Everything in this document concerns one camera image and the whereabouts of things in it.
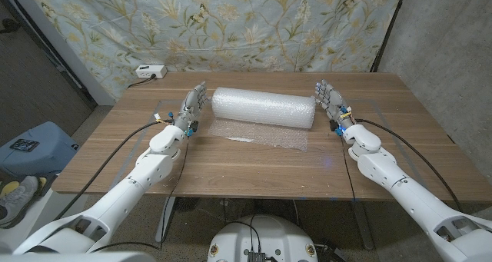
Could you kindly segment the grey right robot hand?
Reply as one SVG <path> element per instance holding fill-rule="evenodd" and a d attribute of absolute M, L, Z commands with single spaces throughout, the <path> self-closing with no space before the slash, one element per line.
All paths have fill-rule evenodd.
<path fill-rule="evenodd" d="M 340 92 L 325 80 L 315 85 L 316 102 L 323 108 L 330 120 L 331 129 L 342 131 L 355 124 L 351 116 L 351 108 Z"/>

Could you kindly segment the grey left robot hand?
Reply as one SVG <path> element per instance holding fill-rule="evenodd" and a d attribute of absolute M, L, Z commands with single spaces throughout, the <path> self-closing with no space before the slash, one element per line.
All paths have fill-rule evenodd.
<path fill-rule="evenodd" d="M 185 133 L 189 130 L 196 132 L 201 111 L 208 102 L 207 85 L 203 81 L 188 92 L 181 104 L 178 115 L 174 119 L 174 126 Z"/>

